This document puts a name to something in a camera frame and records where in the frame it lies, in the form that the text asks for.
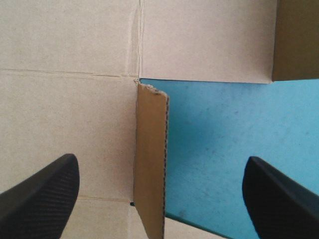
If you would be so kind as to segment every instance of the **cardboard wall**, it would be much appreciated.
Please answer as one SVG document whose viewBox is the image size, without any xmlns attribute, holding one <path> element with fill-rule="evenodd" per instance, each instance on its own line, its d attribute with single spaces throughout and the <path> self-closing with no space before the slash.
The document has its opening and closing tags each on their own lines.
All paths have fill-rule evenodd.
<svg viewBox="0 0 319 239">
<path fill-rule="evenodd" d="M 138 85 L 134 202 L 150 239 L 164 237 L 168 96 Z"/>
<path fill-rule="evenodd" d="M 319 78 L 319 1 L 280 0 L 273 80 Z"/>
<path fill-rule="evenodd" d="M 140 78 L 271 83 L 277 0 L 145 0 L 143 8 Z"/>
</svg>

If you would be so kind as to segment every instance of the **corrugated cardboard edge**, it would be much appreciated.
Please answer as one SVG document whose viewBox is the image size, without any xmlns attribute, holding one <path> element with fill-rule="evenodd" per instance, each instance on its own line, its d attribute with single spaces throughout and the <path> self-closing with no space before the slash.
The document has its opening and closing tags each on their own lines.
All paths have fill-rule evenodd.
<svg viewBox="0 0 319 239">
<path fill-rule="evenodd" d="M 168 103 L 166 93 L 138 84 L 134 203 L 149 239 L 164 238 Z"/>
<path fill-rule="evenodd" d="M 318 0 L 278 0 L 273 81 L 319 78 L 318 11 Z"/>
</svg>

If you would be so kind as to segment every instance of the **black rubber pad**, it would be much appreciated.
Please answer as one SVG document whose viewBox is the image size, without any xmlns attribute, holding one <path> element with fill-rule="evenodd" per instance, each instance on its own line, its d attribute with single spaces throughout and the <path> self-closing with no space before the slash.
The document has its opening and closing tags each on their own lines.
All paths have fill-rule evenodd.
<svg viewBox="0 0 319 239">
<path fill-rule="evenodd" d="M 79 167 L 66 154 L 0 194 L 0 239 L 58 239 L 79 192 Z"/>
<path fill-rule="evenodd" d="M 319 239 L 319 197 L 261 158 L 249 158 L 242 189 L 261 239 Z"/>
</svg>

